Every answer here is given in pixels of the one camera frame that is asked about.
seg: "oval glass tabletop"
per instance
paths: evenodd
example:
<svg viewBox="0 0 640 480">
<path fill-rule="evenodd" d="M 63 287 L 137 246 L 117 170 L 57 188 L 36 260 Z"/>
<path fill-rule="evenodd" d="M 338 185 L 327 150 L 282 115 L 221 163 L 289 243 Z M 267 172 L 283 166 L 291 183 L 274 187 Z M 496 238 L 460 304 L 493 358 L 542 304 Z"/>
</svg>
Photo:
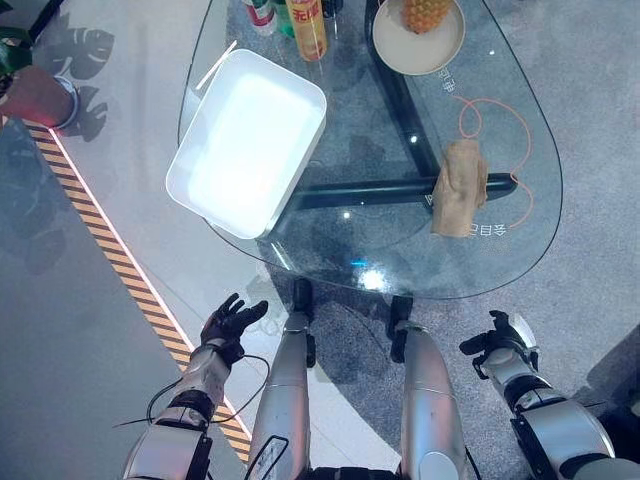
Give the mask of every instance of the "oval glass tabletop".
<svg viewBox="0 0 640 480">
<path fill-rule="evenodd" d="M 181 136 L 206 91 L 198 83 L 233 41 L 314 82 L 328 101 L 324 134 L 273 230 L 257 240 L 216 232 L 292 272 L 400 295 L 467 297 L 531 269 L 560 218 L 555 142 L 486 4 L 458 4 L 466 24 L 458 54 L 435 73 L 405 76 L 375 50 L 377 0 L 344 2 L 326 19 L 329 48 L 313 63 L 299 56 L 294 39 L 255 33 L 240 0 L 212 2 L 185 89 Z M 452 238 L 431 233 L 431 193 L 444 152 L 462 138 L 476 139 L 488 162 L 488 201 L 471 235 Z"/>
</svg>

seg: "yellow bottle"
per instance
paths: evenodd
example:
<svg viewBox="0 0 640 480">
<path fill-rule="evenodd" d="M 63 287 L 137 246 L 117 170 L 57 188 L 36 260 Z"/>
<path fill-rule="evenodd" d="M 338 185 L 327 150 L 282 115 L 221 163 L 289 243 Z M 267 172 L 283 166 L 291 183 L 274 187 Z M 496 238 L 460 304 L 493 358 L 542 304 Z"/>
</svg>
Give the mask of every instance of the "yellow bottle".
<svg viewBox="0 0 640 480">
<path fill-rule="evenodd" d="M 300 55 L 308 62 L 320 60 L 329 47 L 321 0 L 287 0 L 287 8 Z"/>
</svg>

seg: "black wire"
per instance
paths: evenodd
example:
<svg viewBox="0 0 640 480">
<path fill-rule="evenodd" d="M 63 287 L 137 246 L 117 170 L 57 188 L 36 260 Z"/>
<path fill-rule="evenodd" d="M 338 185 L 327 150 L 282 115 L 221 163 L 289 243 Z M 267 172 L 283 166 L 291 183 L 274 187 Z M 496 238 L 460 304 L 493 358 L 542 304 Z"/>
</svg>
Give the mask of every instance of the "black wire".
<svg viewBox="0 0 640 480">
<path fill-rule="evenodd" d="M 583 405 L 584 408 L 593 408 L 593 407 L 599 407 L 600 405 L 604 405 L 607 402 L 596 402 L 596 403 L 589 403 L 587 405 Z"/>
<path fill-rule="evenodd" d="M 164 387 L 162 390 L 160 390 L 158 393 L 156 393 L 153 396 L 153 398 L 149 401 L 149 403 L 147 404 L 147 423 L 151 423 L 153 421 L 153 418 L 151 418 L 151 410 L 153 409 L 153 405 L 158 401 L 158 399 L 162 395 L 164 395 L 169 390 L 171 390 L 173 387 L 175 387 L 178 383 L 180 383 L 180 380 L 182 380 L 182 377 L 179 378 L 178 380 L 176 380 L 175 382 L 173 382 L 172 384 L 167 385 L 166 387 Z"/>
<path fill-rule="evenodd" d="M 141 418 L 139 420 L 131 420 L 129 422 L 122 422 L 122 423 L 118 423 L 117 425 L 114 425 L 111 428 L 118 428 L 118 427 L 124 427 L 126 425 L 133 425 L 134 423 L 141 423 L 141 422 L 146 422 L 147 419 L 146 418 Z"/>
<path fill-rule="evenodd" d="M 273 470 L 273 467 L 275 467 L 276 464 L 280 461 L 280 458 L 282 457 L 282 455 L 284 455 L 284 452 L 287 450 L 287 447 L 289 446 L 289 439 L 288 438 L 284 438 L 284 437 L 279 437 L 278 435 L 271 435 L 267 439 L 267 441 L 264 442 L 264 445 L 262 445 L 262 447 L 260 448 L 260 451 L 256 455 L 256 458 L 253 459 L 253 462 L 251 462 L 251 465 L 249 465 L 249 468 L 247 469 L 247 473 L 244 476 L 244 480 L 248 480 L 249 479 L 249 475 L 251 475 L 251 472 L 253 472 L 253 469 L 256 466 L 256 463 L 258 462 L 258 459 L 262 456 L 262 452 L 264 452 L 264 450 L 269 446 L 269 444 L 271 443 L 271 441 L 274 438 L 276 440 L 282 440 L 283 442 L 285 442 L 285 445 L 284 445 L 284 448 L 282 449 L 282 451 L 280 452 L 280 454 L 276 457 L 276 459 L 273 461 L 273 463 L 269 467 L 269 470 L 264 472 L 264 475 L 262 476 L 262 478 L 263 479 L 266 478 L 266 476 L 269 475 L 269 472 L 271 470 Z"/>
<path fill-rule="evenodd" d="M 260 360 L 267 366 L 267 375 L 264 377 L 264 382 L 262 382 L 262 385 L 260 385 L 260 388 L 258 388 L 256 393 L 251 395 L 251 398 L 249 398 L 249 400 L 247 400 L 247 402 L 244 405 L 242 405 L 236 411 L 236 413 L 222 420 L 214 420 L 211 423 L 225 423 L 225 422 L 228 422 L 229 420 L 233 420 L 234 418 L 236 418 L 240 414 L 240 412 L 242 412 L 245 408 L 249 406 L 249 404 L 258 396 L 258 394 L 262 391 L 262 389 L 267 385 L 267 381 L 269 380 L 269 375 L 271 374 L 271 366 L 269 365 L 269 362 L 257 355 L 243 355 L 242 358 L 255 358 L 256 360 Z"/>
<path fill-rule="evenodd" d="M 467 452 L 467 458 L 469 459 L 469 462 L 471 463 L 471 468 L 473 468 L 473 473 L 476 474 L 476 478 L 478 480 L 482 480 L 482 476 L 480 475 L 480 471 L 478 470 L 478 466 L 476 465 L 476 462 L 473 460 L 473 457 L 471 456 L 471 452 L 469 451 L 469 449 L 467 447 L 464 447 L 464 449 Z"/>
</svg>

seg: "robot leg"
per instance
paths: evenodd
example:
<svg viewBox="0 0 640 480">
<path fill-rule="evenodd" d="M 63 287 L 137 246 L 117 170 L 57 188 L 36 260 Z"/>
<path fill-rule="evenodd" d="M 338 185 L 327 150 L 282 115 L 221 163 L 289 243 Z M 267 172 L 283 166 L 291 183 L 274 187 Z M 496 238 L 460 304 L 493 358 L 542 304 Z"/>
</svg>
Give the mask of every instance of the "robot leg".
<svg viewBox="0 0 640 480">
<path fill-rule="evenodd" d="M 298 480 L 309 470 L 306 368 L 315 362 L 313 337 L 308 333 L 310 288 L 306 280 L 296 281 L 294 312 L 285 324 L 253 429 L 249 464 L 255 461 L 256 466 L 252 480 L 262 478 L 272 466 L 268 478 L 273 480 Z"/>
<path fill-rule="evenodd" d="M 465 446 L 444 359 L 424 327 L 408 320 L 410 299 L 395 325 L 392 357 L 405 363 L 400 471 L 403 480 L 463 478 Z"/>
</svg>

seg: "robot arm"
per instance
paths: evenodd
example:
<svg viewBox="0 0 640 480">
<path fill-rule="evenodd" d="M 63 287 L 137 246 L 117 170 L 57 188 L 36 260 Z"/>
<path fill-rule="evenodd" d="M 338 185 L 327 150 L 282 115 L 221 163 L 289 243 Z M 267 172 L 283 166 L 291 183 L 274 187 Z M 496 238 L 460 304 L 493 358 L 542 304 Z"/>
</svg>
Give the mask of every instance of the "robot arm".
<svg viewBox="0 0 640 480">
<path fill-rule="evenodd" d="M 538 373 L 538 346 L 520 315 L 491 311 L 495 330 L 460 345 L 474 358 L 481 379 L 490 379 L 514 415 L 511 425 L 535 479 L 609 480 L 640 477 L 640 467 L 615 458 L 600 422 L 582 405 L 555 390 Z"/>
<path fill-rule="evenodd" d="M 229 297 L 205 324 L 202 344 L 174 387 L 169 405 L 149 425 L 129 454 L 123 478 L 203 480 L 212 441 L 209 422 L 224 397 L 231 366 L 244 355 L 240 336 L 268 308 L 260 302 L 240 310 L 238 294 Z"/>
</svg>

